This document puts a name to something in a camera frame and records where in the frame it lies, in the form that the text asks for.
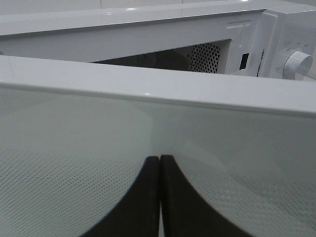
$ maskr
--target microwave door glass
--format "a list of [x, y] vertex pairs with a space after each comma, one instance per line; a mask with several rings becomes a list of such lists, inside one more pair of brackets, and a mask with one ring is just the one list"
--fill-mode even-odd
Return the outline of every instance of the microwave door glass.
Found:
[[316, 234], [314, 115], [22, 87], [0, 97], [1, 236], [83, 235], [161, 155], [250, 235]]

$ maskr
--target white appliance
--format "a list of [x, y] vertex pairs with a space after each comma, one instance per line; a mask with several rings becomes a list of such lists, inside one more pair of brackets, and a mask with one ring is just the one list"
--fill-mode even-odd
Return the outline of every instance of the white appliance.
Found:
[[0, 236], [87, 233], [163, 154], [249, 236], [316, 236], [315, 7], [50, 4], [2, 4]]
[[4, 55], [81, 62], [139, 55], [120, 63], [286, 79], [302, 79], [313, 61], [316, 8], [308, 5], [136, 1], [134, 7], [107, 8], [115, 3], [3, 2]]

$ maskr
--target white dial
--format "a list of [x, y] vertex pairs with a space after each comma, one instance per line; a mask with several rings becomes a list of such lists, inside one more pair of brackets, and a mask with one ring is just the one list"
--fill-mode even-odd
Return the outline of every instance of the white dial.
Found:
[[295, 51], [288, 58], [283, 70], [284, 79], [303, 80], [311, 69], [313, 57], [301, 52]]

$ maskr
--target glass panel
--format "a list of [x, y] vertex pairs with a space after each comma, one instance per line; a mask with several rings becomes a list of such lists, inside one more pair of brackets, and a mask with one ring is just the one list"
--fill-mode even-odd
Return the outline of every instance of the glass panel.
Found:
[[82, 234], [162, 154], [253, 235], [315, 236], [315, 119], [2, 88], [0, 236]]

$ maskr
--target microwave control panel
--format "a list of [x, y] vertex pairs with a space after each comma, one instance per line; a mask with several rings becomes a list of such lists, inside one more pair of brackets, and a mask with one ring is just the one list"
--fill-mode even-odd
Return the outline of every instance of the microwave control panel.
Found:
[[316, 11], [287, 14], [270, 77], [303, 80], [313, 65]]

